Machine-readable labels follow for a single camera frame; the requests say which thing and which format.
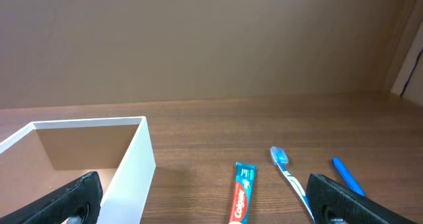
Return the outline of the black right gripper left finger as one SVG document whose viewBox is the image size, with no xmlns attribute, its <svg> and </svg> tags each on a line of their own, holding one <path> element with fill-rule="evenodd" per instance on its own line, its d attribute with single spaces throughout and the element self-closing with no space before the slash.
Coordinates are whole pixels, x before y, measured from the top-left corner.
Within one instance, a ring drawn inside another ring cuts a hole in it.
<svg viewBox="0 0 423 224">
<path fill-rule="evenodd" d="M 1 224 L 96 224 L 103 196 L 98 172 L 91 171 L 1 218 Z"/>
</svg>

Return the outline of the white square box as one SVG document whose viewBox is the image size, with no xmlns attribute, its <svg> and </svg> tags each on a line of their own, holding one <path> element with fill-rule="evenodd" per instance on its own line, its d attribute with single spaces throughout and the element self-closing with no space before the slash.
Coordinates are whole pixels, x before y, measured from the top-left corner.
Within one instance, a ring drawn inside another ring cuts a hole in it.
<svg viewBox="0 0 423 224">
<path fill-rule="evenodd" d="M 144 116 L 30 122 L 1 142 L 1 216 L 95 171 L 99 223 L 139 223 L 155 172 Z"/>
</svg>

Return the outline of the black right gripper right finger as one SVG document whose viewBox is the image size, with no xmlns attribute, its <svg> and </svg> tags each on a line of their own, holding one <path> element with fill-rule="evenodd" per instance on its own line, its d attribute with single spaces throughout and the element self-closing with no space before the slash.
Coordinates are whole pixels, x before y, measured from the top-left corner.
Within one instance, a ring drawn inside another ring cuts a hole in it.
<svg viewBox="0 0 423 224">
<path fill-rule="evenodd" d="M 416 224 L 323 174 L 309 175 L 306 197 L 318 224 Z"/>
</svg>

